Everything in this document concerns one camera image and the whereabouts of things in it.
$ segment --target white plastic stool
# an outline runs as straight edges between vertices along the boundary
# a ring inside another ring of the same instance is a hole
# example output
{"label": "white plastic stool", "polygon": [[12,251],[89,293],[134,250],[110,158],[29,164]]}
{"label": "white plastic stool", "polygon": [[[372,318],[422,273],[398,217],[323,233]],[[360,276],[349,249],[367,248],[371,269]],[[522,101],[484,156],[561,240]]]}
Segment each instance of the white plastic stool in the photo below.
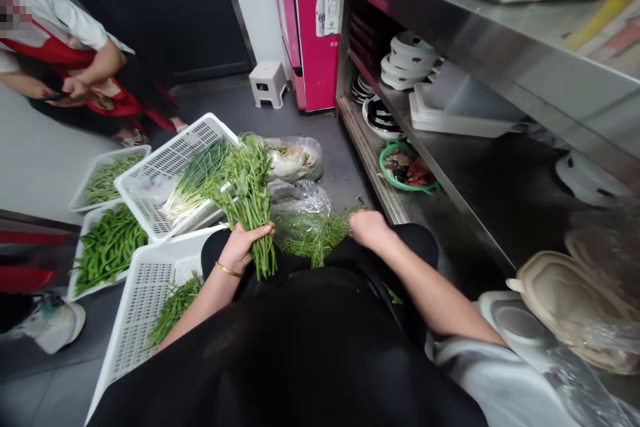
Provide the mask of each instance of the white plastic stool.
{"label": "white plastic stool", "polygon": [[262,107],[261,101],[269,100],[273,108],[282,108],[282,94],[287,88],[287,78],[278,61],[258,62],[256,68],[249,74],[255,106]]}

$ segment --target dark door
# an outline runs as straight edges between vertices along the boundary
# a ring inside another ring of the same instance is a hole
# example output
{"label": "dark door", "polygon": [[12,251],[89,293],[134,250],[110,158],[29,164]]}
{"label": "dark door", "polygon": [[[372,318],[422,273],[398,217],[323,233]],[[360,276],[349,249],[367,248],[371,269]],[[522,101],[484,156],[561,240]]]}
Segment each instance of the dark door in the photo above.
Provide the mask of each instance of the dark door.
{"label": "dark door", "polygon": [[182,83],[251,70],[231,0],[80,0],[164,80]]}

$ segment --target gold bracelet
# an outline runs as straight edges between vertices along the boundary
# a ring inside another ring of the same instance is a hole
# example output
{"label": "gold bracelet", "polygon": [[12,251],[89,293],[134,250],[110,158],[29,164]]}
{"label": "gold bracelet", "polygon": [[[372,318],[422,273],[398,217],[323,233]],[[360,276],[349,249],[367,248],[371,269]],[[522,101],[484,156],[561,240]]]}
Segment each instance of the gold bracelet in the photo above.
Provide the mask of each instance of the gold bracelet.
{"label": "gold bracelet", "polygon": [[216,262],[215,265],[217,265],[218,268],[220,270],[222,270],[223,272],[227,272],[229,275],[232,275],[232,276],[238,277],[238,278],[242,278],[242,274],[238,274],[237,272],[234,272],[233,270],[229,270],[228,268],[225,268],[225,266],[222,265],[220,262]]}

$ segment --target leafy green vegetable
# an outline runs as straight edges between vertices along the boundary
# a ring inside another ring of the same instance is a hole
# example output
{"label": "leafy green vegetable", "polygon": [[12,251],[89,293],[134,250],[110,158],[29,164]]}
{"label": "leafy green vegetable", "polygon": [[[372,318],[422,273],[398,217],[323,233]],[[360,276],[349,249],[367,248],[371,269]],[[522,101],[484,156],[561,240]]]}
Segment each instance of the leafy green vegetable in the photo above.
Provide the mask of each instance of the leafy green vegetable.
{"label": "leafy green vegetable", "polygon": [[400,297],[398,297],[396,294],[393,293],[393,290],[391,290],[387,284],[385,284],[384,282],[382,284],[387,289],[387,293],[389,294],[389,297],[391,297],[392,304],[397,304],[397,305],[405,304],[405,302],[403,302],[403,300]]}
{"label": "leafy green vegetable", "polygon": [[149,348],[157,347],[169,335],[169,332],[178,323],[178,320],[185,314],[191,302],[196,298],[204,279],[195,270],[191,271],[191,279],[181,286],[171,284],[169,298],[160,311],[160,315],[155,321],[155,327],[149,333],[151,345]]}
{"label": "leafy green vegetable", "polygon": [[[221,169],[206,181],[203,194],[225,212],[231,225],[239,222],[245,230],[253,230],[269,223],[268,153],[269,148],[254,134],[246,133],[240,137],[240,147],[230,148]],[[277,262],[271,236],[253,242],[251,256],[258,280],[275,274]]]}
{"label": "leafy green vegetable", "polygon": [[[351,232],[349,214],[358,209],[359,207],[344,209],[337,215],[308,213],[306,215],[313,218],[306,223],[314,223],[316,226],[308,232],[300,232],[290,238],[279,238],[278,246],[288,254],[311,258],[311,268],[323,267],[325,258]],[[298,218],[296,223],[303,225],[303,220]]]}
{"label": "leafy green vegetable", "polygon": [[103,203],[118,198],[120,193],[115,189],[113,181],[117,176],[125,173],[144,157],[144,154],[141,152],[131,153],[99,167],[85,188],[83,206],[95,205],[96,203]]}
{"label": "leafy green vegetable", "polygon": [[203,186],[209,177],[221,169],[228,151],[226,139],[218,139],[198,153],[180,174],[173,192],[162,206],[162,212],[174,225],[189,216],[207,199],[202,194]]}

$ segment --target black apron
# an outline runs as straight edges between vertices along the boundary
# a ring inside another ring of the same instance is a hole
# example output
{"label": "black apron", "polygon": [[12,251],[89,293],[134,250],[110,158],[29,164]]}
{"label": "black apron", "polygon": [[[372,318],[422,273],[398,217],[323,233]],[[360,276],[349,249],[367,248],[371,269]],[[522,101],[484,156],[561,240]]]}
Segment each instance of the black apron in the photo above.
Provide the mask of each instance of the black apron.
{"label": "black apron", "polygon": [[486,426],[369,280],[297,270],[234,302],[105,391],[98,426]]}

